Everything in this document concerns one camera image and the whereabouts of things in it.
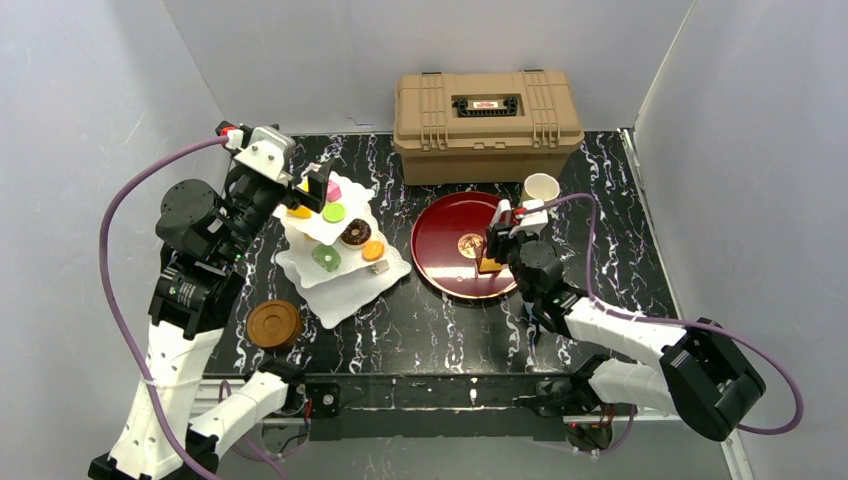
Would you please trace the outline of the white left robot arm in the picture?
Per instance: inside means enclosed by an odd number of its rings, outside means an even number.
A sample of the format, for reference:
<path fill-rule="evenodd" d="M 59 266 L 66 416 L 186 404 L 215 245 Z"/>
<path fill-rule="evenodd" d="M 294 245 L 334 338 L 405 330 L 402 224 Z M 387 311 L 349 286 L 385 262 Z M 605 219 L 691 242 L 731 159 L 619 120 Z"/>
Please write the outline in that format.
<path fill-rule="evenodd" d="M 279 206 L 320 211 L 330 164 L 312 164 L 302 180 L 275 182 L 239 165 L 218 193 L 199 179 L 172 186 L 156 225 L 161 271 L 149 307 L 148 346 L 141 349 L 120 314 L 108 266 L 110 205 L 99 232 L 99 268 L 111 312 L 140 369 L 129 416 L 114 446 L 93 459 L 92 479 L 213 479 L 221 458 L 260 420 L 287 402 L 300 370 L 263 363 L 235 394 L 194 416 L 206 364 L 228 324 L 245 278 L 237 266 Z"/>

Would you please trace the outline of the brown wooden coaster stack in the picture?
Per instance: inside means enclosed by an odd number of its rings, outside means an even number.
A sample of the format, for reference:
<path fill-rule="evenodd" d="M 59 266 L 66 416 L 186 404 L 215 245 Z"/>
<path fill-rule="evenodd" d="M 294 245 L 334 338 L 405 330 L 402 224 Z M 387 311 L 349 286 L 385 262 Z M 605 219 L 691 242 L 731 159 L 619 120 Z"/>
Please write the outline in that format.
<path fill-rule="evenodd" d="M 248 316 L 248 338 L 265 350 L 292 347 L 304 330 L 299 310 L 290 302 L 270 300 L 258 305 Z"/>

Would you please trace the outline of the pink cake with cherry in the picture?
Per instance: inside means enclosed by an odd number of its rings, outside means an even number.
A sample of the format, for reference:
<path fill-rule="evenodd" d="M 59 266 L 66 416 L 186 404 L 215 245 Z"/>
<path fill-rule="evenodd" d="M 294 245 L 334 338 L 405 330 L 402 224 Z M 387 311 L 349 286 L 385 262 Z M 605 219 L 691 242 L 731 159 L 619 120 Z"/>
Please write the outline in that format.
<path fill-rule="evenodd" d="M 341 199 L 341 197 L 342 197 L 341 187 L 339 186 L 339 184 L 337 182 L 330 180 L 328 182 L 328 185 L 327 185 L 326 202 L 327 203 L 334 203 L 334 202 L 339 201 Z"/>

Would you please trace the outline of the white three-tier dessert stand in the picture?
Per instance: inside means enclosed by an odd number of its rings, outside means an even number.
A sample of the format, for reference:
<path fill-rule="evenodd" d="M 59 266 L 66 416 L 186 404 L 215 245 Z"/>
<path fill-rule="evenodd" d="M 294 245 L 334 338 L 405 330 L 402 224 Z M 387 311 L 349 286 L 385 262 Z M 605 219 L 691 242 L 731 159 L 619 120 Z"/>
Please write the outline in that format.
<path fill-rule="evenodd" d="M 335 172 L 330 180 L 339 184 L 342 197 L 339 201 L 347 209 L 346 218 L 337 224 L 325 222 L 321 214 L 307 220 L 286 217 L 286 208 L 280 206 L 274 216 L 284 227 L 284 236 L 289 248 L 274 256 L 274 263 L 281 267 L 285 277 L 294 285 L 312 313 L 320 320 L 323 328 L 331 330 L 343 320 L 353 316 L 361 307 L 375 300 L 382 292 L 411 273 L 412 266 L 400 252 L 390 245 L 372 214 L 370 201 L 375 192 Z M 390 269 L 375 275 L 361 249 L 349 249 L 342 245 L 339 236 L 356 219 L 366 220 L 372 228 L 370 240 L 380 240 L 386 246 L 384 256 Z M 334 247 L 342 258 L 341 266 L 334 272 L 326 272 L 311 257 L 318 244 Z"/>

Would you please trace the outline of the orange round cookie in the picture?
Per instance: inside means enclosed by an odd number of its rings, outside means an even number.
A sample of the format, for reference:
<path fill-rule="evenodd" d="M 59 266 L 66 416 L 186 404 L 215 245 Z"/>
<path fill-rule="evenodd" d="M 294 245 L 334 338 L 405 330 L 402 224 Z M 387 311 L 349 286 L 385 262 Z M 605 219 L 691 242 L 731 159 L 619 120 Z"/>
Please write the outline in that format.
<path fill-rule="evenodd" d="M 369 240 L 362 248 L 362 257 L 367 262 L 380 260 L 386 251 L 385 244 L 380 240 Z"/>

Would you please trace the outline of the orange square cake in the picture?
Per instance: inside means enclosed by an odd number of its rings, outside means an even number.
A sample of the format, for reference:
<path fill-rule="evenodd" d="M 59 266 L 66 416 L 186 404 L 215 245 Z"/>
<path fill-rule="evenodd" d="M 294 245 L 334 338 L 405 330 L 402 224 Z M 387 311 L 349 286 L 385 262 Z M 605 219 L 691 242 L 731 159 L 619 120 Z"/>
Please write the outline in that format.
<path fill-rule="evenodd" d="M 477 272 L 480 275 L 485 274 L 496 274 L 502 271 L 504 266 L 501 263 L 498 263 L 494 259 L 489 258 L 481 258 L 477 263 Z"/>

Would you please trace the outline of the tan plastic toolbox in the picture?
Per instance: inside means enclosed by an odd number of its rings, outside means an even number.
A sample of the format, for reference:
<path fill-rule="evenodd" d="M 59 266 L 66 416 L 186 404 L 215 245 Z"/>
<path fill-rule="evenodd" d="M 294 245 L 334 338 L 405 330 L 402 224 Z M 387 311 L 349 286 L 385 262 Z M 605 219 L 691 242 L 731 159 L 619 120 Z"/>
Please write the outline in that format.
<path fill-rule="evenodd" d="M 584 139 L 562 71 L 428 72 L 396 84 L 393 146 L 410 186 L 558 177 Z"/>

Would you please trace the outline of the yellow cake slice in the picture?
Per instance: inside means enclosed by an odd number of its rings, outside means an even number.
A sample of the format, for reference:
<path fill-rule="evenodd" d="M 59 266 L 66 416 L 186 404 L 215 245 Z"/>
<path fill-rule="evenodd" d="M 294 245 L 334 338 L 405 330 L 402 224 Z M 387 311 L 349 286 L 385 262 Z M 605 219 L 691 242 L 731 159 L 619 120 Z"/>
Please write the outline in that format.
<path fill-rule="evenodd" d="M 314 212 L 306 206 L 298 206 L 297 208 L 286 209 L 286 217 L 290 219 L 307 220 L 314 216 Z"/>

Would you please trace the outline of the pale green ceramic mug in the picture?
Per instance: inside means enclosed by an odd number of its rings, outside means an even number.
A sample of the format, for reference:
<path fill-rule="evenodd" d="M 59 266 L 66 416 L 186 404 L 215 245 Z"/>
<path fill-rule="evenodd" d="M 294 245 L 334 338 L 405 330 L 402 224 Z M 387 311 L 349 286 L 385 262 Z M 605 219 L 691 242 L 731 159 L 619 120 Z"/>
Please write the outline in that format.
<path fill-rule="evenodd" d="M 545 173 L 534 173 L 525 178 L 522 184 L 521 199 L 549 202 L 560 196 L 559 181 Z"/>

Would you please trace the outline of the green swirl roll cake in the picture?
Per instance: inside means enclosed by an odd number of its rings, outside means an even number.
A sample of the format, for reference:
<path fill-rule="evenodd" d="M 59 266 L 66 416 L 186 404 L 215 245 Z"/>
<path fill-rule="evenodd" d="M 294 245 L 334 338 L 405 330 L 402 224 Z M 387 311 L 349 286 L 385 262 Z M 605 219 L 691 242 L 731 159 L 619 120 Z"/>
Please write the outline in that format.
<path fill-rule="evenodd" d="M 330 245 L 318 244 L 311 251 L 311 257 L 326 272 L 334 272 L 342 264 L 339 252 Z"/>

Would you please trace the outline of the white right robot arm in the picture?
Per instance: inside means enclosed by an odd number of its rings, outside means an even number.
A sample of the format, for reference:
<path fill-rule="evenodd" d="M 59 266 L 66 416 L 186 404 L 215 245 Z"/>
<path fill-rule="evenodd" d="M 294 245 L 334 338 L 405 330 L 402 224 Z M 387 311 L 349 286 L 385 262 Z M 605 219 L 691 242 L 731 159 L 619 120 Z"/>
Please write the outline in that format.
<path fill-rule="evenodd" d="M 571 374 L 562 396 L 569 408 L 649 407 L 723 441 L 766 392 L 761 375 L 716 322 L 701 319 L 687 327 L 641 322 L 633 312 L 595 301 L 564 280 L 554 247 L 536 233 L 495 223 L 485 230 L 481 255 L 509 269 L 534 324 L 626 356 L 620 361 L 596 355 Z"/>

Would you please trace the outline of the chocolate glazed donut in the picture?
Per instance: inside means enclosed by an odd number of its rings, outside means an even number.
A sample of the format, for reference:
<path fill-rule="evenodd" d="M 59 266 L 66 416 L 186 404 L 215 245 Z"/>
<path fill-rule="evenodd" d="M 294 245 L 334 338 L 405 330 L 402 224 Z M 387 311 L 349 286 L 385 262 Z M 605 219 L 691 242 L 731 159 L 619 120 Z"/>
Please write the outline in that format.
<path fill-rule="evenodd" d="M 370 224 L 362 218 L 356 218 L 348 224 L 339 236 L 339 241 L 346 248 L 361 249 L 371 239 L 371 236 L 372 228 Z"/>

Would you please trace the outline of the black base frame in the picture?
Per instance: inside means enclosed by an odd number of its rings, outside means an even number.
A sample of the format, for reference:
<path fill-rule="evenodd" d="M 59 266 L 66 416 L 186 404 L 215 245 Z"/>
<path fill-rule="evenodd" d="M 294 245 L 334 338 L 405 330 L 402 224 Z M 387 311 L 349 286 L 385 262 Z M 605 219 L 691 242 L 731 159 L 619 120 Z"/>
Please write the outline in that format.
<path fill-rule="evenodd" d="M 263 427 L 308 428 L 313 441 L 402 436 L 562 441 L 572 426 L 621 427 L 629 409 L 568 409 L 565 374 L 318 374 L 294 386 Z"/>

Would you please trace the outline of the red round tray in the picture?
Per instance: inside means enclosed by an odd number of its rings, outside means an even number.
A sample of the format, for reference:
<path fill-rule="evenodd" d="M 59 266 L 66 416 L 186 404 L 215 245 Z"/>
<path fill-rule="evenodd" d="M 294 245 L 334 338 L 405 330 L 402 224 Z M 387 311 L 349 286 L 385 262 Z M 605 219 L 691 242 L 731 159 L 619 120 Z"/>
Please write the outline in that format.
<path fill-rule="evenodd" d="M 481 273 L 477 254 L 500 198 L 479 191 L 452 193 L 426 207 L 410 239 L 415 266 L 435 288 L 453 297 L 481 300 L 508 294 L 517 284 L 508 268 Z"/>

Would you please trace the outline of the green round macaron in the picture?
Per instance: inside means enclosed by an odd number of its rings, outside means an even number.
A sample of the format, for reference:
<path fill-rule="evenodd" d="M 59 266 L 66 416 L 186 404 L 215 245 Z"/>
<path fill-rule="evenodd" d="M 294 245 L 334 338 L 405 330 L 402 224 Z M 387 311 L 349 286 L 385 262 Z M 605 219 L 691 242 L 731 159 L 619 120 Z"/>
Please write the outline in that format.
<path fill-rule="evenodd" d="M 325 205 L 321 215 L 325 222 L 337 224 L 346 218 L 347 209 L 341 202 L 331 202 Z"/>

